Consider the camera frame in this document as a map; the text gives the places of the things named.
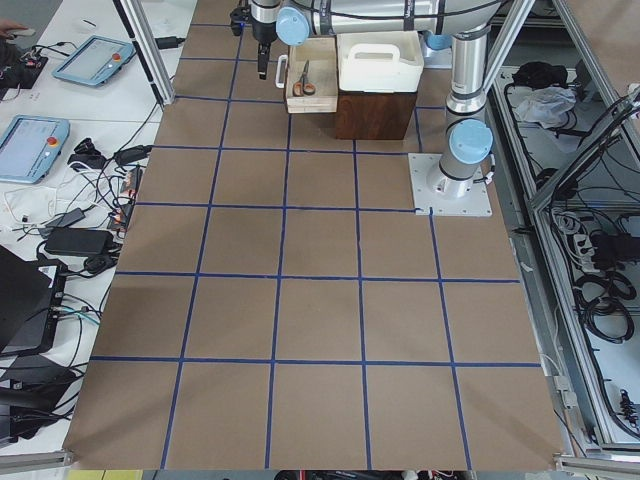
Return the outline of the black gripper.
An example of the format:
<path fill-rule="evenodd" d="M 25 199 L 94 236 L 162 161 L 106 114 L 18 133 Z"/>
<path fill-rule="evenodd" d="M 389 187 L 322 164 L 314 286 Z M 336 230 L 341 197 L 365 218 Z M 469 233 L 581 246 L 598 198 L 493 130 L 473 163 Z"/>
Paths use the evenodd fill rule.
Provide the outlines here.
<path fill-rule="evenodd" d="M 252 20 L 252 33 L 259 43 L 257 50 L 257 72 L 260 80 L 266 80 L 270 60 L 270 45 L 277 40 L 276 23 Z"/>

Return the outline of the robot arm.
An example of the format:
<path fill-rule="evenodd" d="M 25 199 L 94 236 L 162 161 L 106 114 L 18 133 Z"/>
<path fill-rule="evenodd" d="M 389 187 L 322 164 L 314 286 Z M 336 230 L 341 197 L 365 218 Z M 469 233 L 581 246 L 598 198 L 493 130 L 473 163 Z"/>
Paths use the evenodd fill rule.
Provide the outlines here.
<path fill-rule="evenodd" d="M 449 69 L 446 147 L 426 175 L 447 200 L 468 195 L 493 142 L 484 122 L 490 20 L 497 1 L 242 1 L 235 30 L 252 28 L 258 75 L 280 40 L 299 51 L 314 37 L 337 39 L 333 84 L 335 133 L 341 139 L 397 139 L 408 123 L 418 70 Z"/>

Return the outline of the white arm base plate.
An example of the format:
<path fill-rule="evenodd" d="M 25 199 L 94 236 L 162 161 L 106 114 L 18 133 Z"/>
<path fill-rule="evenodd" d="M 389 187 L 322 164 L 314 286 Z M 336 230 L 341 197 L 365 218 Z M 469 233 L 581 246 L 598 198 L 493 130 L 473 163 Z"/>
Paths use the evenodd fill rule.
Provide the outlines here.
<path fill-rule="evenodd" d="M 441 217 L 490 217 L 492 208 L 484 175 L 477 166 L 474 175 L 458 181 L 440 170 L 441 154 L 408 155 L 414 212 Z"/>

